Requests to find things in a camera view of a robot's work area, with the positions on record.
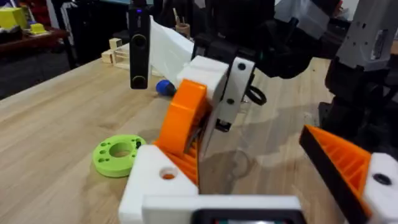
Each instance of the wooden block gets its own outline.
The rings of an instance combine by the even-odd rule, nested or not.
[[[109,40],[109,46],[111,47],[111,50],[114,50],[122,46],[122,40],[119,38],[112,38]]]
[[[111,50],[107,50],[107,51],[103,52],[101,54],[101,58],[102,58],[102,61],[104,63],[112,63],[113,62],[112,51]]]

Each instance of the black knob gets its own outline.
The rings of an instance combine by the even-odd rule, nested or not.
[[[132,78],[131,80],[131,88],[132,89],[146,89],[147,88],[147,80],[145,77],[140,75]]]
[[[131,42],[132,42],[133,46],[143,49],[143,48],[145,48],[147,39],[145,36],[143,36],[141,34],[136,34],[131,38]]]

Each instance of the screw hole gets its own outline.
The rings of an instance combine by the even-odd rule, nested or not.
[[[391,179],[384,174],[374,174],[373,179],[382,185],[391,185]]]
[[[178,172],[176,168],[166,167],[160,170],[159,175],[164,180],[172,180],[177,176]]]
[[[226,102],[229,105],[233,105],[235,103],[235,101],[233,99],[227,99]]]
[[[246,69],[246,65],[243,64],[243,63],[239,63],[239,64],[238,64],[238,69],[240,69],[240,70],[245,70],[245,69]]]

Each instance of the yellow object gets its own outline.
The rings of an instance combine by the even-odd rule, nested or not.
[[[0,27],[10,29],[16,25],[19,25],[23,29],[27,28],[27,21],[22,8],[1,8]]]
[[[44,29],[43,24],[36,23],[36,24],[30,25],[30,32],[33,34],[43,34],[46,31]]]

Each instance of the orange gear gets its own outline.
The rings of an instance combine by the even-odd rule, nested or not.
[[[154,143],[194,184],[198,184],[200,141],[187,145],[211,108],[206,101],[206,91],[205,85],[183,80],[167,110],[159,138]]]

